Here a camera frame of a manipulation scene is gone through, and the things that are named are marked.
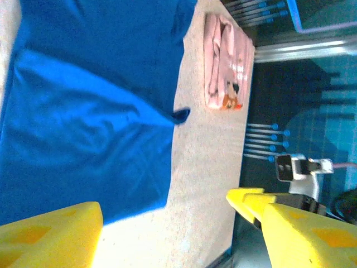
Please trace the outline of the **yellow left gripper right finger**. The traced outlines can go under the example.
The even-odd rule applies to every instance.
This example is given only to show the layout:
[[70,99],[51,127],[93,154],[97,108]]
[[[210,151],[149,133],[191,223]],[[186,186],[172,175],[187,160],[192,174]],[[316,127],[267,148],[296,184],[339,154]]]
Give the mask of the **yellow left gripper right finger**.
[[269,204],[262,232],[272,267],[356,267],[356,226]]

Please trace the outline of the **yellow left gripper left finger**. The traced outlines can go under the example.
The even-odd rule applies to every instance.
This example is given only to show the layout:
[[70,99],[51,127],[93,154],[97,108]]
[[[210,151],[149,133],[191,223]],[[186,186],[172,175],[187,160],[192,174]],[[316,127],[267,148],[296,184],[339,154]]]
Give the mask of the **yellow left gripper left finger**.
[[103,228],[85,202],[1,226],[1,267],[91,267]]

